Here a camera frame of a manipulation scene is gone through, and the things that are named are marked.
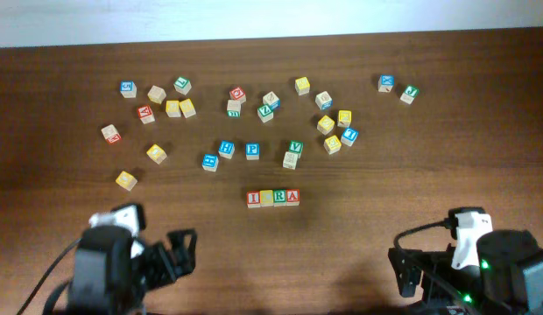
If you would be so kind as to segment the green R block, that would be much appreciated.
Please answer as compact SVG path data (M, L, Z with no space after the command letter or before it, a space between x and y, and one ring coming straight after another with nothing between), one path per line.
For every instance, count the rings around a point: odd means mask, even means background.
M278 189L273 191L273 205L275 207L283 207L286 205L286 190Z

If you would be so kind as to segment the red I block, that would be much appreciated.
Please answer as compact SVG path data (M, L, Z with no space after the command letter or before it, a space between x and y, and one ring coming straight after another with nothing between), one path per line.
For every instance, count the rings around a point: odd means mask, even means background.
M246 193L246 205L248 208L261 207L259 191L251 191Z

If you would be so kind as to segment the red A block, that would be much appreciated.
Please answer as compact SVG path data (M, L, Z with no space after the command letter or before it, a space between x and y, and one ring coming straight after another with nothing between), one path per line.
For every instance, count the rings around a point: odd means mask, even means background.
M286 190L286 204L288 206L298 206L300 204L300 190L299 189Z

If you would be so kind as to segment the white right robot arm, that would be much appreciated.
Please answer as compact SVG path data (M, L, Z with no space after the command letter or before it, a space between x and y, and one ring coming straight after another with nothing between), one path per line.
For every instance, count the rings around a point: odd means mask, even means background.
M496 230L476 242L477 266L451 267L455 246L442 251L401 248L399 234L388 258L398 292L421 299L409 314L543 314L543 248L526 230Z

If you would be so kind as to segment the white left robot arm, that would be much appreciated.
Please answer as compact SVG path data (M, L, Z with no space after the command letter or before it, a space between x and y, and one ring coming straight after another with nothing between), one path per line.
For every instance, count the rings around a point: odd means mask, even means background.
M124 227L87 229L75 251L73 277L53 290L42 312L56 314L55 305L66 292L61 314L146 313L148 292L172 285L195 269L196 231L175 230L167 238L170 248L161 241L149 244Z

